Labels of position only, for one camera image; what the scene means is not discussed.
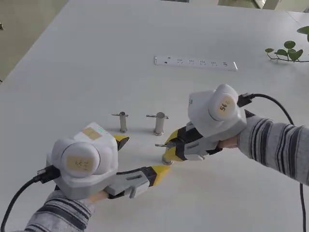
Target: cylindrical metal part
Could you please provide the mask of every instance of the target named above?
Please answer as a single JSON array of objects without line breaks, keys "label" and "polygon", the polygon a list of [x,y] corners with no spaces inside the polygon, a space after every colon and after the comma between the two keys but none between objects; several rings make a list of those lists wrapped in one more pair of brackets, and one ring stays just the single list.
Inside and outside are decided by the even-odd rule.
[{"label": "cylindrical metal part", "polygon": [[162,163],[166,166],[170,166],[174,161],[173,160],[167,160],[164,155],[162,156]]},{"label": "cylindrical metal part", "polygon": [[156,114],[156,120],[155,120],[155,128],[154,128],[154,134],[159,136],[164,133],[163,126],[164,126],[164,119],[168,119],[168,116],[165,116],[163,112],[159,112]]},{"label": "cylindrical metal part", "polygon": [[120,117],[120,132],[125,133],[127,131],[126,128],[126,114],[125,112],[120,112],[119,117]]},{"label": "cylindrical metal part", "polygon": [[[165,149],[165,153],[171,149],[172,147],[175,146],[174,143],[170,143],[168,142],[167,144],[155,144],[155,146],[159,146],[159,147],[166,147]],[[162,163],[164,165],[167,165],[167,166],[170,166],[174,161],[173,160],[168,160],[166,157],[165,157],[165,153],[162,155]]]},{"label": "cylindrical metal part", "polygon": [[155,146],[159,146],[159,147],[167,147],[166,144],[155,144]]}]

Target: green leaf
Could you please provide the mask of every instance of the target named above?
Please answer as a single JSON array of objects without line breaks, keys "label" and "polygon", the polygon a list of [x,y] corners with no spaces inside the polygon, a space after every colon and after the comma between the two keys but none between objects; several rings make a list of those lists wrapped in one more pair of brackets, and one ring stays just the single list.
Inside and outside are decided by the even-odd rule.
[{"label": "green leaf", "polygon": [[296,52],[296,50],[294,50],[294,49],[289,49],[289,50],[288,50],[288,54],[290,54],[291,52]]},{"label": "green leaf", "polygon": [[274,49],[272,49],[272,48],[266,48],[265,49],[265,51],[267,52],[267,53],[270,53],[270,52],[272,52]]},{"label": "green leaf", "polygon": [[289,51],[289,57],[291,58],[292,61],[298,60],[300,56],[303,54],[303,49],[298,50],[297,52],[295,51]]},{"label": "green leaf", "polygon": [[281,55],[281,56],[288,56],[287,52],[283,49],[279,49],[276,53],[277,55]]},{"label": "green leaf", "polygon": [[309,26],[305,26],[297,30],[298,33],[309,35]]},{"label": "green leaf", "polygon": [[292,40],[286,41],[284,43],[284,47],[287,48],[287,49],[291,49],[291,48],[295,47],[295,45],[296,45],[295,42],[292,41]]}]

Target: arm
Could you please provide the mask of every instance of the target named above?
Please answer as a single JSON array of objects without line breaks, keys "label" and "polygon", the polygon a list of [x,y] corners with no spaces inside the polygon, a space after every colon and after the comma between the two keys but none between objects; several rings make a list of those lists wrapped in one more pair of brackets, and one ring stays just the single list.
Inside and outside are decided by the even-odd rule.
[{"label": "arm", "polygon": [[82,232],[94,213],[94,203],[107,196],[102,191],[89,199],[69,200],[56,190],[32,216],[24,232]]},{"label": "arm", "polygon": [[309,129],[250,115],[247,128],[220,143],[237,145],[247,157],[309,185]]}]

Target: electrical outlet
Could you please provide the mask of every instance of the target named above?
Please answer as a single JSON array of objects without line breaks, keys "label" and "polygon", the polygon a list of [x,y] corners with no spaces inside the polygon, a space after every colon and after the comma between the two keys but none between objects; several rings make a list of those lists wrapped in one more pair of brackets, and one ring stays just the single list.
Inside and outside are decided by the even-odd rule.
[{"label": "electrical outlet", "polygon": [[226,71],[237,71],[235,62],[222,62],[206,59],[181,58],[176,56],[156,56],[154,58],[155,65],[179,66],[203,69],[218,69]]}]

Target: cable plug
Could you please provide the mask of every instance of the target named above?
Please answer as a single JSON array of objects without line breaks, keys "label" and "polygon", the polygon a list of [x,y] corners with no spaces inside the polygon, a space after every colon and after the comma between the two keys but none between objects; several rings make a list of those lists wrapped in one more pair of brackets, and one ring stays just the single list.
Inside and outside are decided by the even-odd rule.
[{"label": "cable plug", "polygon": [[50,165],[44,169],[37,171],[37,176],[33,177],[34,183],[41,182],[45,184],[51,180],[55,180],[60,177],[60,170],[56,168],[54,165]]},{"label": "cable plug", "polygon": [[238,107],[243,107],[252,102],[252,98],[254,98],[253,94],[245,93],[238,96],[237,105]]}]

